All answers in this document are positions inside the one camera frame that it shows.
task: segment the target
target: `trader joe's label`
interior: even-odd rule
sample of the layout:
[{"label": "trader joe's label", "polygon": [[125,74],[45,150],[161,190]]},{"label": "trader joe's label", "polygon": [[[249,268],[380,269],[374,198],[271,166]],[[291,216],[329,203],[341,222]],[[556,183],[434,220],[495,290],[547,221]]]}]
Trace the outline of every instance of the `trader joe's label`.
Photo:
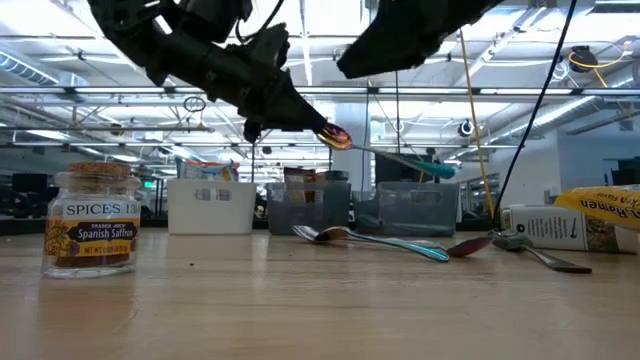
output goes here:
[{"label": "trader joe's label", "polygon": [[47,256],[108,256],[136,251],[140,205],[136,201],[69,201],[62,216],[47,219]]}]

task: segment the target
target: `white plastic container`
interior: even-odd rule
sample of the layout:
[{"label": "white plastic container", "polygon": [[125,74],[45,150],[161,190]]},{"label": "white plastic container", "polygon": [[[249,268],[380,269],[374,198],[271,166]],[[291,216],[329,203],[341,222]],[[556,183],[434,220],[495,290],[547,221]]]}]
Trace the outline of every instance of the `white plastic container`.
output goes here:
[{"label": "white plastic container", "polygon": [[251,233],[256,184],[174,179],[167,189],[170,234]]}]

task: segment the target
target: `food package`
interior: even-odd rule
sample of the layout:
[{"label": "food package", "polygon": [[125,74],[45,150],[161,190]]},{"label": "food package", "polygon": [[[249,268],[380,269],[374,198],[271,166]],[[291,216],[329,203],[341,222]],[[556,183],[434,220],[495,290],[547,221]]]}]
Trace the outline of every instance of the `food package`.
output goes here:
[{"label": "food package", "polygon": [[178,178],[192,180],[211,180],[219,182],[238,182],[238,167],[233,161],[228,164],[216,162],[187,161],[178,163]]},{"label": "food package", "polygon": [[554,205],[640,232],[640,185],[576,188]]},{"label": "food package", "polygon": [[524,233],[537,248],[631,253],[638,234],[594,216],[551,205],[515,205],[501,212],[502,227]]},{"label": "food package", "polygon": [[[285,184],[313,184],[316,182],[316,171],[313,169],[284,168]],[[288,191],[290,203],[306,204],[315,201],[315,191],[292,190]]]}]

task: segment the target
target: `table surface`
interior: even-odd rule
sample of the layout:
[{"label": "table surface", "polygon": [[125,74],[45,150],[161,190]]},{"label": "table surface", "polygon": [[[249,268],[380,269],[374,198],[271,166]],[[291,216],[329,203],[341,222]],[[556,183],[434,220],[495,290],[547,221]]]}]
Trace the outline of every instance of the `table surface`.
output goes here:
[{"label": "table surface", "polygon": [[[459,234],[460,241],[473,234]],[[640,260],[487,248],[448,264],[295,237],[143,230],[135,273],[40,277],[42,236],[0,238],[7,359],[638,359]]]}]

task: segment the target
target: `white pillar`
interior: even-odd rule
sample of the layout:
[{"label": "white pillar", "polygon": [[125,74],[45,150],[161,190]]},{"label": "white pillar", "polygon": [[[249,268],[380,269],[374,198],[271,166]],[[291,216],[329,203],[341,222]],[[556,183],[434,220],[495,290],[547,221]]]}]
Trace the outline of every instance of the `white pillar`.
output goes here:
[{"label": "white pillar", "polygon": [[[335,107],[336,125],[347,131],[356,145],[368,146],[370,144],[369,119],[366,119],[366,116],[366,103],[344,103],[337,104]],[[371,153],[361,150],[334,150],[332,169],[349,172],[352,191],[360,191],[361,188],[363,191],[371,190]]]}]

